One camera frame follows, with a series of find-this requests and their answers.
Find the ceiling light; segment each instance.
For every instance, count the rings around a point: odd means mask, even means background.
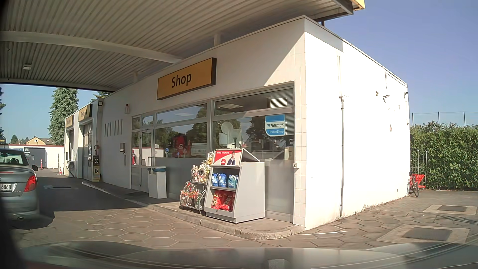
[[[184,113],[184,112],[176,113],[175,115],[176,115],[176,116],[182,116],[182,117],[194,116],[194,114]]]
[[[217,107],[225,108],[225,109],[233,109],[233,108],[239,108],[239,107],[242,107],[242,106],[241,105],[236,105],[236,104],[223,104],[223,105],[218,105]]]

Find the chain-link fence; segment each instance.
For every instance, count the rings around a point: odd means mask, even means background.
[[[478,112],[432,112],[432,113],[411,113],[410,122],[412,125],[423,125],[431,121],[437,123],[456,123],[458,126],[478,124]]]

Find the corrugated ceiling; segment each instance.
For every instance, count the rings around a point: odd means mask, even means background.
[[[1,30],[56,34],[186,58],[297,16],[344,15],[348,0],[10,0]],[[118,90],[169,63],[82,47],[0,42],[2,82]],[[23,70],[31,64],[31,70]]]

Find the car taillight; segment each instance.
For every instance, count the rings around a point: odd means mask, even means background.
[[[36,176],[33,175],[31,176],[28,181],[27,181],[27,185],[25,186],[25,190],[24,192],[27,192],[27,191],[32,191],[36,188]]]

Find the license plate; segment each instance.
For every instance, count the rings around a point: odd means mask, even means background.
[[[12,192],[13,184],[0,183],[0,191]]]

